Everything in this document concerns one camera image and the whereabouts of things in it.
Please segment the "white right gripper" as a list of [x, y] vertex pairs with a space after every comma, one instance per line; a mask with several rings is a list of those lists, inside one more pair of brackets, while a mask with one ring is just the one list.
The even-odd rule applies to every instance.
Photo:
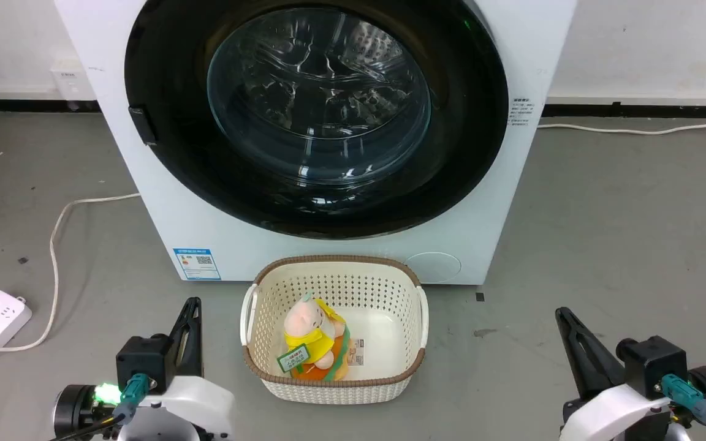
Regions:
[[706, 366], [690, 369], [686, 380], [665, 375], [655, 385], [658, 398], [647, 399], [622, 385], [624, 366], [568, 307], [555, 318], [580, 399], [603, 391], [590, 404], [568, 402], [561, 440], [690, 440], [693, 424], [706, 427]]

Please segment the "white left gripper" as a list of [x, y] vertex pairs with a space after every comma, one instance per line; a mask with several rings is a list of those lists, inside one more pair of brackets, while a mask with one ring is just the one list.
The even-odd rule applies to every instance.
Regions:
[[203, 378], [200, 298], [187, 299], [170, 335], [180, 376], [163, 393], [145, 375], [123, 387], [68, 385], [53, 410], [54, 439], [234, 440], [233, 394]]

